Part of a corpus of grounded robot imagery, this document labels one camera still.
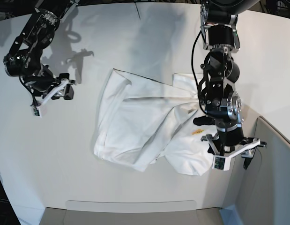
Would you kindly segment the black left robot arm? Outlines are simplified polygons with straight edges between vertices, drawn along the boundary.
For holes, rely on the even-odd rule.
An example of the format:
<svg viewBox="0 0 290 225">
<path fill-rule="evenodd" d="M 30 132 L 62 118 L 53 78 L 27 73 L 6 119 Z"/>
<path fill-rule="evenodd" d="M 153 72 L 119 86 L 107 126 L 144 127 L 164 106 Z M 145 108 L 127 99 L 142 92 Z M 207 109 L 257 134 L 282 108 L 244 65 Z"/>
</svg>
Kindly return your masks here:
<svg viewBox="0 0 290 225">
<path fill-rule="evenodd" d="M 242 101 L 235 90 L 240 70 L 232 57 L 240 49 L 238 16 L 255 4 L 255 0 L 201 1 L 201 28 L 197 37 L 202 38 L 208 54 L 201 64 L 203 78 L 195 83 L 204 115 L 193 123 L 216 127 L 215 135 L 206 134 L 201 140 L 209 144 L 212 167 L 222 171 L 229 170 L 231 159 L 237 155 L 244 158 L 243 168 L 247 169 L 257 147 L 267 145 L 259 138 L 244 136 Z"/>
</svg>

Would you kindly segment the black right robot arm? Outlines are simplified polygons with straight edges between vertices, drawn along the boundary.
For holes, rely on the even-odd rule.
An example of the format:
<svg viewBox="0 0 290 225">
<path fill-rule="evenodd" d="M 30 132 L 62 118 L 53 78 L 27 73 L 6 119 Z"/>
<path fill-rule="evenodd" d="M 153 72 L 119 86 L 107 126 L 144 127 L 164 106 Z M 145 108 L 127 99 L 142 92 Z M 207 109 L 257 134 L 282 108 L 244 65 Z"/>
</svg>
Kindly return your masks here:
<svg viewBox="0 0 290 225">
<path fill-rule="evenodd" d="M 54 94 L 52 99 L 71 100 L 74 95 L 74 80 L 68 73 L 55 76 L 48 65 L 41 63 L 43 50 L 53 41 L 60 23 L 78 5 L 77 0 L 39 0 L 35 11 L 27 21 L 20 35 L 17 36 L 3 58 L 5 71 L 10 77 L 18 77 L 22 86 L 30 93 L 32 105 L 38 106 L 37 97 L 45 98 L 63 80 L 69 83 L 62 88 L 62 93 Z"/>
</svg>

